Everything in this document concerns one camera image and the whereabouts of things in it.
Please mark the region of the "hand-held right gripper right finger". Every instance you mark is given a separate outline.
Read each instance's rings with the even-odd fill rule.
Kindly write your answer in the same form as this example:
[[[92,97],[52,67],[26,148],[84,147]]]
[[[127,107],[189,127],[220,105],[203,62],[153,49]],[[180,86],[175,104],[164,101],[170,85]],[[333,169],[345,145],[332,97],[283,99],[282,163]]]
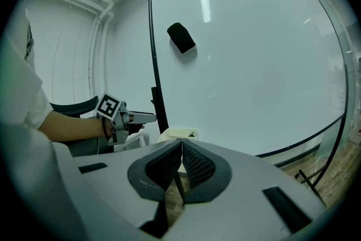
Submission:
[[[190,182],[190,189],[185,195],[184,202],[195,204],[212,201],[231,181],[230,164],[224,158],[189,139],[182,140],[182,146],[182,164]]]

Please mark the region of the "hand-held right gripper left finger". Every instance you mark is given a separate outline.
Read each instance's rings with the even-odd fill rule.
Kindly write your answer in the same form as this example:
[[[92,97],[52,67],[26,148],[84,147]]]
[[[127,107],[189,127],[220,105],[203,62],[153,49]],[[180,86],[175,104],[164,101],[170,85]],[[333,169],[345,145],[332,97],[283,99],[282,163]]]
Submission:
[[[127,178],[139,194],[147,200],[163,201],[182,162],[182,140],[162,142],[163,147],[134,161]]]

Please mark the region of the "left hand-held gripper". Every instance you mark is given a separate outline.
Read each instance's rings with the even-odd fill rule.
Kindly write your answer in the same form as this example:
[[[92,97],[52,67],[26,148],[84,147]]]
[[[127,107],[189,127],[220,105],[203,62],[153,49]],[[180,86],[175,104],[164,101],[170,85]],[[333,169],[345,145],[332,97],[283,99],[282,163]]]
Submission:
[[[157,116],[153,113],[128,111],[126,102],[107,93],[102,95],[95,111],[104,123],[104,134],[109,137],[109,146],[126,142],[130,124],[147,124],[157,120]]]

